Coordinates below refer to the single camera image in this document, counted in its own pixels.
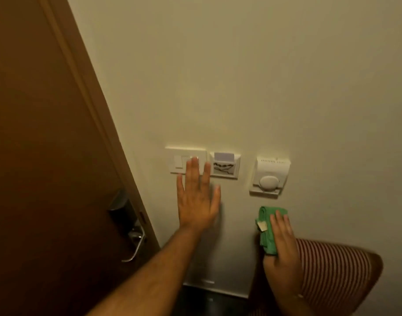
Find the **white key card holder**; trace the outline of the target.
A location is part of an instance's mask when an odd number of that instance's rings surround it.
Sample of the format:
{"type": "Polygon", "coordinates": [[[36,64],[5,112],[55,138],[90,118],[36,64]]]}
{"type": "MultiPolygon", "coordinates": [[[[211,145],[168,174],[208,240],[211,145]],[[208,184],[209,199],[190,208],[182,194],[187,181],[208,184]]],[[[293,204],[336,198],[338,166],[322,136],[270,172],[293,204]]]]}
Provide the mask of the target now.
{"type": "Polygon", "coordinates": [[[212,177],[237,180],[240,169],[241,154],[235,154],[234,163],[220,163],[214,161],[214,152],[209,153],[209,162],[211,163],[212,177]]]}

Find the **brown wooden door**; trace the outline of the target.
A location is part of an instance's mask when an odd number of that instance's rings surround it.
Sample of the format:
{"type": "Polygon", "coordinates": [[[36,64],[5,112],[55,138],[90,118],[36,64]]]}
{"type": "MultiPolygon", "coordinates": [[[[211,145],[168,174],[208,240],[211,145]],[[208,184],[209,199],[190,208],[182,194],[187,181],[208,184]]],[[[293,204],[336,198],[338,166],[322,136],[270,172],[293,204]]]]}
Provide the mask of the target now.
{"type": "Polygon", "coordinates": [[[37,0],[0,0],[0,316],[82,316],[138,268],[124,186],[37,0]]]}

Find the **person's right hand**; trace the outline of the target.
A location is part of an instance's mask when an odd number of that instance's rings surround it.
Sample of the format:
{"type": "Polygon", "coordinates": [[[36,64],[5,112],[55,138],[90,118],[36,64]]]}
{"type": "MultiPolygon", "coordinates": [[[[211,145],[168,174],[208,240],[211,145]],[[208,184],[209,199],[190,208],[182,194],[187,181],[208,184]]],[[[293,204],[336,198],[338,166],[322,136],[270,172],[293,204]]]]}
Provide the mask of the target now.
{"type": "Polygon", "coordinates": [[[303,269],[295,242],[275,242],[277,256],[266,255],[263,267],[273,294],[301,294],[303,269]]]}

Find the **person's left hand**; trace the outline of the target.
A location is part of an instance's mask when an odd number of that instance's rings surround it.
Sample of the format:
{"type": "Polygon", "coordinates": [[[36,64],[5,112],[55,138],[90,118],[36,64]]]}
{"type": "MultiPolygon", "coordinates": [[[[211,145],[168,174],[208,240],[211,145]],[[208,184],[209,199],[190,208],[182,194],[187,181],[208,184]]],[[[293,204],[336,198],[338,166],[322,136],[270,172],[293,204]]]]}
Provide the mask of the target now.
{"type": "Polygon", "coordinates": [[[197,158],[186,163],[183,177],[184,205],[178,211],[179,227],[188,228],[196,234],[202,234],[216,220],[221,207],[221,187],[210,182],[210,197],[204,198],[200,191],[200,178],[197,158]]]}

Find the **white wall thermostat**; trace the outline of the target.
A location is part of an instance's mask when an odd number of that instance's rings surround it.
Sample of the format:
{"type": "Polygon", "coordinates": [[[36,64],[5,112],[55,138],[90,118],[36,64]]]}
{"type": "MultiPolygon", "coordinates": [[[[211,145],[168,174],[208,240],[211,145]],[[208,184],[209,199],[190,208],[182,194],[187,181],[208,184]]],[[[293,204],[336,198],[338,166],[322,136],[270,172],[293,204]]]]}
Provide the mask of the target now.
{"type": "Polygon", "coordinates": [[[285,187],[290,166],[289,159],[257,156],[249,193],[277,199],[285,187]]]}

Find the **green cleaning cloth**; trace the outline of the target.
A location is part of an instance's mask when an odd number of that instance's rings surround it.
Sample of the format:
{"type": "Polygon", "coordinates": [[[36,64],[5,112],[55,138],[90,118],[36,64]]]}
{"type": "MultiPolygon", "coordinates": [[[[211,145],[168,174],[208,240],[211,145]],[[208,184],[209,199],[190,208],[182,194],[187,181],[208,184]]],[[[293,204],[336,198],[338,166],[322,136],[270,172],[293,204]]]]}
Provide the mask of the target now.
{"type": "Polygon", "coordinates": [[[280,212],[281,215],[287,215],[288,211],[280,207],[262,206],[258,210],[258,217],[256,218],[256,225],[260,232],[260,245],[262,246],[266,255],[277,256],[277,247],[272,231],[270,216],[280,212]]]}

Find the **striped upholstered chair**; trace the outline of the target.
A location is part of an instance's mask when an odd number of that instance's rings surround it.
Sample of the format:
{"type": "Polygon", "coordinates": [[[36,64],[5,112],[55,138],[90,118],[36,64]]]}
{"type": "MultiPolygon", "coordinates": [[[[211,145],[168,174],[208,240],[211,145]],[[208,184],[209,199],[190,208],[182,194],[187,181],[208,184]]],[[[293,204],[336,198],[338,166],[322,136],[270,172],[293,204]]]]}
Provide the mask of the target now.
{"type": "MultiPolygon", "coordinates": [[[[352,316],[383,271],[380,255],[354,246],[297,239],[303,269],[301,296],[316,316],[352,316]]],[[[259,255],[249,293],[248,316],[283,316],[259,255]]]]}

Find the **person's left forearm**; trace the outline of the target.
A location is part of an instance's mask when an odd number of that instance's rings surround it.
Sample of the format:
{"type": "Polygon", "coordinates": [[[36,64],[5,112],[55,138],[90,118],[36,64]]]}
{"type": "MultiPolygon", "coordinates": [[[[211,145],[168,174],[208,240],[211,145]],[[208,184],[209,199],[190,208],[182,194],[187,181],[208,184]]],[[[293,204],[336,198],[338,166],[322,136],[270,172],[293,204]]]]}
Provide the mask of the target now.
{"type": "Polygon", "coordinates": [[[180,227],[168,243],[86,316],[170,316],[205,229],[180,227]]]}

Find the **white light switch plate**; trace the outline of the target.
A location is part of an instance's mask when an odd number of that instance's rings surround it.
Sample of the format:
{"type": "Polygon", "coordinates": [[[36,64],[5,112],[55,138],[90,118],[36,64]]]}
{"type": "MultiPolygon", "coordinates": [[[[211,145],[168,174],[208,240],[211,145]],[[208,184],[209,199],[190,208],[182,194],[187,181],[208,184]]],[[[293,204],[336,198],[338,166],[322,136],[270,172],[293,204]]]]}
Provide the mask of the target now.
{"type": "Polygon", "coordinates": [[[203,173],[207,161],[207,151],[193,147],[165,147],[168,168],[171,174],[185,174],[186,163],[192,158],[198,159],[200,173],[203,173]]]}

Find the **person's right forearm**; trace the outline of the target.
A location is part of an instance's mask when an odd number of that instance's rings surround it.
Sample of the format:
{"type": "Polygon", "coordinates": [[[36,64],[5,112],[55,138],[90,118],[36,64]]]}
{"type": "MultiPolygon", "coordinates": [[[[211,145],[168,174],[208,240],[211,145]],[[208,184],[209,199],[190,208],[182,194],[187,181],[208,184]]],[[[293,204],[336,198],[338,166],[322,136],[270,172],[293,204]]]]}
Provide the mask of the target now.
{"type": "Polygon", "coordinates": [[[277,306],[283,316],[316,316],[306,300],[299,294],[274,294],[277,306]]]}

